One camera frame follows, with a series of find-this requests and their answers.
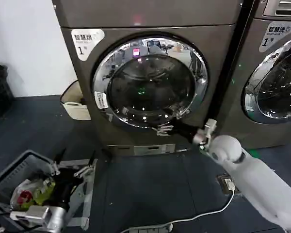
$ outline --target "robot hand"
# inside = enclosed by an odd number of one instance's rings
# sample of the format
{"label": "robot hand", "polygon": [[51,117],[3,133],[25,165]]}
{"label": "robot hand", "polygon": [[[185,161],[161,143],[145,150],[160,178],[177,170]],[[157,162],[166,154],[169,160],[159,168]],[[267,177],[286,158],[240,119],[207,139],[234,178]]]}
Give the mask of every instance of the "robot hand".
{"label": "robot hand", "polygon": [[230,174],[237,188],[265,219],[291,232],[291,187],[287,183],[245,151],[236,138],[229,135],[213,138],[215,120],[209,119],[203,130],[191,127],[188,131],[188,126],[182,125],[173,124],[171,130],[163,133],[178,133],[199,146],[203,154]]}

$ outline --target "black cable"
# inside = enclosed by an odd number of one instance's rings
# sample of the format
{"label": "black cable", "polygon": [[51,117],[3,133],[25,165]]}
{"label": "black cable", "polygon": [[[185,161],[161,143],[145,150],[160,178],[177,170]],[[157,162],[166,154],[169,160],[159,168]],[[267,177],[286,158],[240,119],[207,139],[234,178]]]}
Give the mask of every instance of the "black cable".
{"label": "black cable", "polygon": [[[1,216],[5,216],[5,215],[9,215],[9,214],[10,213],[2,213],[2,214],[0,214],[0,217]],[[35,230],[35,229],[37,229],[39,227],[41,227],[41,226],[38,225],[38,226],[30,227],[30,228],[27,228],[27,229],[19,230],[19,231],[8,231],[7,229],[5,229],[4,232],[6,232],[6,233],[25,233],[25,232],[33,231],[33,230]]]}
{"label": "black cable", "polygon": [[93,161],[94,161],[94,158],[95,158],[95,154],[96,154],[96,150],[93,152],[92,157],[89,159],[88,165],[93,165]]}

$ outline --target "laundry basket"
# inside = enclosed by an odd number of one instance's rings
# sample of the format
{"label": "laundry basket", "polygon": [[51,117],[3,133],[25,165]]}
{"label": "laundry basket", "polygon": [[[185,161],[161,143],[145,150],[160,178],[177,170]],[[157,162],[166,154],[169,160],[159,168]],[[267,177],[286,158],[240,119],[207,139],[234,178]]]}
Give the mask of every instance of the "laundry basket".
{"label": "laundry basket", "polygon": [[87,105],[82,103],[83,93],[79,81],[74,81],[62,94],[60,101],[67,113],[75,120],[91,120]]}
{"label": "laundry basket", "polygon": [[[52,162],[52,160],[39,155],[32,150],[28,150],[0,173],[0,214],[11,212],[10,199],[12,193],[14,189],[25,179],[30,179],[37,174],[50,176],[50,164]],[[69,222],[83,201],[83,185],[79,185],[70,197],[70,209],[66,215],[65,222]],[[27,229],[32,227],[32,225],[26,221],[13,221],[8,217],[6,219],[19,229]]]}

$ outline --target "gray washing machine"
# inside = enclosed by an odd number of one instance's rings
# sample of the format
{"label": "gray washing machine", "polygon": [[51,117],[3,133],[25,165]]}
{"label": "gray washing machine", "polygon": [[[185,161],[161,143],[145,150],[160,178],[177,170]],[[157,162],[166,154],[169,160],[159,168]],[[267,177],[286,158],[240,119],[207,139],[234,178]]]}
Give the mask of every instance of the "gray washing machine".
{"label": "gray washing machine", "polygon": [[228,84],[218,132],[248,149],[291,141],[291,1],[256,1]]}
{"label": "gray washing machine", "polygon": [[240,0],[53,0],[101,142],[116,155],[184,150],[151,128],[202,127]]}

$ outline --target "gray plastic basket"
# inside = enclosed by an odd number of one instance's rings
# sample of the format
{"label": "gray plastic basket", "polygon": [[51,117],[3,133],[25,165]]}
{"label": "gray plastic basket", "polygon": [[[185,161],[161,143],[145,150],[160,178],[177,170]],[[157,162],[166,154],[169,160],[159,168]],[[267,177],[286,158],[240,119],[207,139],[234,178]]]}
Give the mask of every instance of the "gray plastic basket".
{"label": "gray plastic basket", "polygon": [[[51,168],[50,164],[53,161],[46,158],[32,150],[27,150],[14,160],[3,172],[0,173],[0,214],[11,211],[10,199],[15,188],[22,183],[25,179],[30,179],[37,174],[44,174],[50,176]],[[70,198],[70,209],[67,213],[68,217],[72,217],[84,201],[83,185],[79,185],[77,190]],[[14,226],[19,229],[26,229],[31,225],[28,225],[25,221],[13,221],[7,218]]]}

